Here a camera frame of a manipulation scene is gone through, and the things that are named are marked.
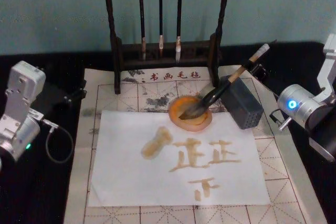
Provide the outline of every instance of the gray box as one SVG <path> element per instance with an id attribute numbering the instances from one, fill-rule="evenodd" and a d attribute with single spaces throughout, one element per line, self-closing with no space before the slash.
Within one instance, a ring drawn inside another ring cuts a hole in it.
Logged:
<path id="1" fill-rule="evenodd" d="M 221 82 L 229 76 L 221 77 Z M 238 78 L 220 97 L 222 104 L 242 130 L 258 125 L 264 109 Z"/>

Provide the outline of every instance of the black table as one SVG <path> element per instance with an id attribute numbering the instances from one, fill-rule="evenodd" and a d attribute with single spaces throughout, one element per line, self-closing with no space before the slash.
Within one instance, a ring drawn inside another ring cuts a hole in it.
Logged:
<path id="1" fill-rule="evenodd" d="M 236 65 L 249 58 L 260 45 L 222 48 L 221 65 Z M 265 85 L 276 94 L 297 83 L 313 94 L 319 93 L 316 80 L 324 61 L 323 44 L 316 42 L 278 43 L 271 47 L 263 65 L 270 71 Z M 45 68 L 47 81 L 71 93 L 84 77 L 84 68 L 112 70 L 110 52 L 0 56 L 0 113 L 3 113 L 11 66 L 25 60 Z M 76 139 L 80 102 L 70 108 L 57 108 L 48 119 L 66 128 Z M 325 161 L 308 143 L 308 136 L 296 123 L 289 129 L 329 223 L 336 223 L 336 166 Z M 64 165 L 46 156 L 48 129 L 33 141 L 19 162 L 0 173 L 0 223 L 62 223 L 65 214 L 72 159 Z M 56 134 L 50 145 L 53 153 L 66 155 L 68 146 Z"/>

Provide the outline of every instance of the teal wall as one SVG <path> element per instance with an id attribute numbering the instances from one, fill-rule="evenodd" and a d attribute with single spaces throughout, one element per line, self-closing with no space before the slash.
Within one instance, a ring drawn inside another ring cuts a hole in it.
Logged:
<path id="1" fill-rule="evenodd" d="M 165 41 L 176 40 L 177 0 L 163 0 Z M 182 41 L 208 39 L 220 0 L 183 0 Z M 123 43 L 140 43 L 138 0 L 113 0 Z M 159 0 L 144 0 L 148 42 L 159 37 Z M 228 0 L 223 45 L 325 42 L 336 32 L 336 0 Z M 109 50 L 105 0 L 0 0 L 0 55 Z"/>

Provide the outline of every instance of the blue light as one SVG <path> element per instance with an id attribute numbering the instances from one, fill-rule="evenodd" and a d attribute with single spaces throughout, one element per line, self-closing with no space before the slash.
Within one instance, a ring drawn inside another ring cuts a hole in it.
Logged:
<path id="1" fill-rule="evenodd" d="M 296 101 L 290 100 L 290 101 L 288 102 L 288 107 L 289 107 L 291 110 L 292 110 L 292 109 L 295 109 L 297 105 L 298 105 L 298 104 L 296 103 Z"/>

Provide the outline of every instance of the orange ink dish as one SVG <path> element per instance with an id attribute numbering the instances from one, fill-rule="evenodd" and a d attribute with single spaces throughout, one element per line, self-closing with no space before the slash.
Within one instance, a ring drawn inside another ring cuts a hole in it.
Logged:
<path id="1" fill-rule="evenodd" d="M 192 96 L 183 96 L 175 99 L 169 106 L 169 118 L 178 127 L 187 131 L 201 131 L 205 129 L 212 121 L 212 114 L 207 110 L 203 115 L 189 120 L 181 120 L 180 115 L 193 103 L 199 101 L 199 98 Z"/>

